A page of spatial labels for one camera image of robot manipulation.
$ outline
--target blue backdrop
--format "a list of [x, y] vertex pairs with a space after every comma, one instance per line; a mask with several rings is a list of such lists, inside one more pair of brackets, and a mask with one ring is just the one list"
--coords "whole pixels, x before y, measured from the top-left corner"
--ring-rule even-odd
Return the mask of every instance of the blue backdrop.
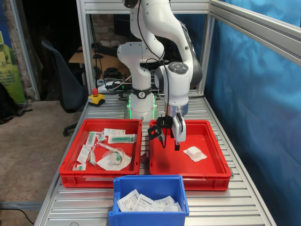
[[[300, 27], [300, 0], [225, 2]], [[277, 225], [300, 226], [301, 67], [216, 21], [206, 95]]]

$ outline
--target backpack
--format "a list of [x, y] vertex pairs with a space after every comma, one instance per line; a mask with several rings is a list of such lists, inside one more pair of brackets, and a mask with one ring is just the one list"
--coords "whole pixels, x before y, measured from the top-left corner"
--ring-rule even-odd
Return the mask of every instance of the backpack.
[[18, 110], [21, 109], [10, 97], [8, 91], [2, 83], [0, 83], [0, 125], [13, 119], [13, 115], [22, 116], [25, 112], [30, 112], [30, 110], [22, 111], [21, 114]]

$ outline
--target red button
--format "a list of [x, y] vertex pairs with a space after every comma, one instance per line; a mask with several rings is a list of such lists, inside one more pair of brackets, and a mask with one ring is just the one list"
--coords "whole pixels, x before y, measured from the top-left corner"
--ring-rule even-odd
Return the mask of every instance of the red button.
[[92, 89], [92, 95], [93, 96], [98, 96], [98, 89]]

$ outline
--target brick wall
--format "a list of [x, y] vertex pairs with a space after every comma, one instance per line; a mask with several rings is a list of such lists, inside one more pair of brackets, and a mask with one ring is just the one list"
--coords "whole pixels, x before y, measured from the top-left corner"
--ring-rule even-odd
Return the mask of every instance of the brick wall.
[[128, 38], [115, 34], [112, 14], [92, 15], [96, 40], [104, 46], [119, 46], [128, 42]]

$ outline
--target floor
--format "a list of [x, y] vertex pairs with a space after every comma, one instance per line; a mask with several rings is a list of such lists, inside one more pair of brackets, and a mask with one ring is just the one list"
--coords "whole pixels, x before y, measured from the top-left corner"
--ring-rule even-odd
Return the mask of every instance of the floor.
[[[0, 205], [44, 201], [72, 133], [63, 128], [81, 113], [67, 114], [59, 101], [29, 103], [32, 112], [0, 126]], [[35, 221], [39, 210], [26, 210]], [[20, 211], [0, 210], [2, 226], [31, 225]]]

